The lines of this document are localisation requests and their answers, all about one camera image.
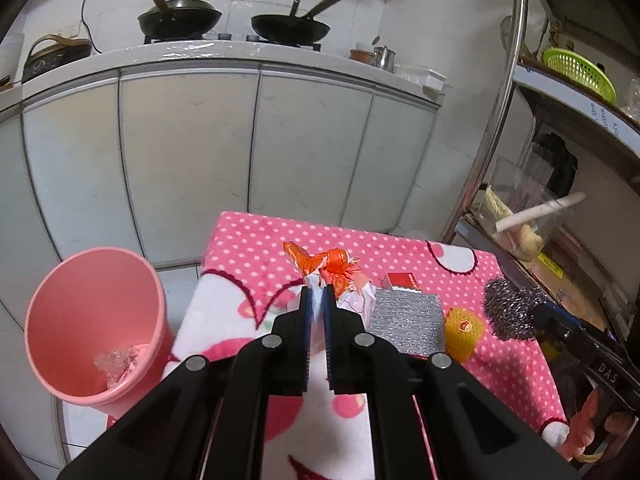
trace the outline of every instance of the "metal pole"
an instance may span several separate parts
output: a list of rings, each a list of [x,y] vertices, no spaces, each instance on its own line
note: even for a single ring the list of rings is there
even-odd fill
[[[460,192],[456,205],[449,216],[447,228],[442,235],[442,241],[444,243],[452,242],[456,234],[456,224],[473,201],[478,187],[484,178],[484,174],[494,156],[495,149],[498,146],[504,121],[507,118],[507,112],[511,105],[511,97],[513,96],[513,72],[518,63],[520,47],[522,46],[522,39],[527,27],[527,3],[528,0],[513,0],[506,69],[502,76],[500,90],[495,98],[494,108],[491,111],[491,115],[489,115],[489,120],[484,129],[476,158],[466,176],[465,185]]]

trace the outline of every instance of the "white rolling pin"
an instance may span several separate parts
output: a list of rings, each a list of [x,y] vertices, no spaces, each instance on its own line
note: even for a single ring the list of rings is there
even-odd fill
[[[566,209],[572,205],[576,205],[578,202],[582,202],[585,198],[586,194],[578,191],[577,193],[572,193],[571,195],[559,198],[558,200],[551,200],[550,202],[530,207],[524,211],[507,216],[507,218],[498,220],[495,223],[495,231],[496,233],[501,233],[502,231],[506,231],[507,229],[516,227],[517,225],[535,220],[536,218],[546,216],[556,211],[562,211],[562,209]]]

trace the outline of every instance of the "wok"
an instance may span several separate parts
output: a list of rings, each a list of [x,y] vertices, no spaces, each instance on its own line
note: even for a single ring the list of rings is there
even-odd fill
[[[222,13],[203,0],[153,0],[156,4],[138,17],[140,29],[150,38],[185,38],[209,32]]]
[[[322,40],[331,27],[316,22],[314,17],[340,0],[322,0],[304,16],[296,17],[300,0],[295,0],[289,16],[284,14],[259,14],[251,18],[254,31],[265,40],[286,45],[308,45]]]

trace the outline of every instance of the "small red and white box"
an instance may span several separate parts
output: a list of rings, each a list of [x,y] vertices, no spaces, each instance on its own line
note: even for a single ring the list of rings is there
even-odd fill
[[[412,272],[388,272],[382,279],[382,288],[422,293]]]

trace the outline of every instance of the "silver screw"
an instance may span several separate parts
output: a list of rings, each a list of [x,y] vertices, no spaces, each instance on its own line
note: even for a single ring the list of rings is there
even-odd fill
[[[440,368],[441,370],[451,366],[451,357],[442,352],[432,355],[430,361],[433,366]]]
[[[356,337],[353,338],[353,341],[356,343],[356,345],[364,346],[366,348],[367,346],[373,345],[373,343],[376,342],[376,338],[367,332],[360,332],[359,334],[356,334]]]
[[[266,348],[277,348],[282,344],[282,338],[276,334],[269,334],[262,338],[262,346]]]
[[[190,372],[197,372],[202,370],[207,364],[207,360],[201,355],[194,355],[187,359],[185,366]]]

